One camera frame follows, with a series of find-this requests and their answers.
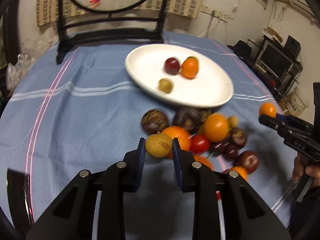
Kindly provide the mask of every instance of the air conditioner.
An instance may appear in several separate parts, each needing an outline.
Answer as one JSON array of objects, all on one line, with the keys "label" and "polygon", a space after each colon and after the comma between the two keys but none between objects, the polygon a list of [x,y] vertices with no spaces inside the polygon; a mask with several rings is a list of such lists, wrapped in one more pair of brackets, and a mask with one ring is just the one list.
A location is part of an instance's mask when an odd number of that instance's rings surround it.
[{"label": "air conditioner", "polygon": [[305,0],[289,0],[291,6],[300,11],[301,13],[307,15],[308,17],[315,18],[315,15],[311,11]]}]

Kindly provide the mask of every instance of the table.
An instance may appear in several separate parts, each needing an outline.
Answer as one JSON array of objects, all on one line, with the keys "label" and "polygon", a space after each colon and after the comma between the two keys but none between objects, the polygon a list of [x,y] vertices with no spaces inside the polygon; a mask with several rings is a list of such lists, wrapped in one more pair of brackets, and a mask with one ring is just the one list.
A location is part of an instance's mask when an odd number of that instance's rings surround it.
[{"label": "table", "polygon": [[[261,159],[248,182],[288,226],[296,153],[283,144],[276,131],[258,122],[260,105],[276,104],[274,98],[253,72],[217,41],[168,32],[164,39],[204,54],[231,77],[234,96],[219,112],[236,115],[239,126],[247,131],[248,144],[243,150],[256,150]],[[61,65],[55,62],[54,46],[18,85],[0,119],[0,206],[10,220],[4,190],[7,168],[30,173],[32,207],[38,219],[80,170],[105,170],[136,149],[139,138],[147,137],[140,127],[146,111],[157,108],[172,119],[177,107],[140,90],[125,71],[125,57],[141,44],[118,41],[80,46],[69,52]],[[232,166],[221,156],[211,160],[216,171]],[[179,191],[172,160],[147,155],[139,191],[124,195],[127,239],[191,239],[193,197],[193,193]]]}]

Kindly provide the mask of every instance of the red cherry tomato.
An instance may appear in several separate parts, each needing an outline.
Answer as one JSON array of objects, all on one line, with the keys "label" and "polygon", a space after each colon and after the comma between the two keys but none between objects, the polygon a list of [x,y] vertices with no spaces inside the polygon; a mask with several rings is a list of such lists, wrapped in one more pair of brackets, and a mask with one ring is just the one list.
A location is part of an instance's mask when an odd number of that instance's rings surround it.
[{"label": "red cherry tomato", "polygon": [[210,142],[204,135],[196,134],[191,138],[190,152],[194,154],[202,154],[209,150],[209,148]]}]

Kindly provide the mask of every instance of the dark tomato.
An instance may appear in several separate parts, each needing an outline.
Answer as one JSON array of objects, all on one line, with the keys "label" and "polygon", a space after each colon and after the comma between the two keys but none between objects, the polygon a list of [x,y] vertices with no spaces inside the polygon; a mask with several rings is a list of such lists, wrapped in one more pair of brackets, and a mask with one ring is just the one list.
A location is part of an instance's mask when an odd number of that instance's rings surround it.
[{"label": "dark tomato", "polygon": [[190,152],[194,154],[202,154],[209,150],[209,148],[210,142],[204,135],[196,134],[191,138]]},{"label": "dark tomato", "polygon": [[234,161],[238,157],[238,147],[232,143],[229,143],[224,150],[223,156],[228,161]]},{"label": "dark tomato", "polygon": [[259,163],[259,156],[255,151],[244,151],[236,160],[236,165],[244,167],[248,174],[254,173],[258,168]]}]

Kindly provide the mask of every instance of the white plate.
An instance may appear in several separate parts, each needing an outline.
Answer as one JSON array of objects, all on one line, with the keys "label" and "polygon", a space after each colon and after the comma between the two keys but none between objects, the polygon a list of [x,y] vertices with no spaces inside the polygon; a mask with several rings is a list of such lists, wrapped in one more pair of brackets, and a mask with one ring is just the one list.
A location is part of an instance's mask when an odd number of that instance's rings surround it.
[{"label": "white plate", "polygon": [[[199,60],[199,73],[190,80],[179,73],[170,75],[164,62],[170,57],[181,63],[189,56]],[[221,106],[233,95],[233,83],[227,73],[213,60],[191,49],[169,44],[150,44],[131,51],[125,59],[131,78],[145,91],[160,100],[199,108]],[[161,78],[169,78],[174,87],[170,94],[158,89]]]}]

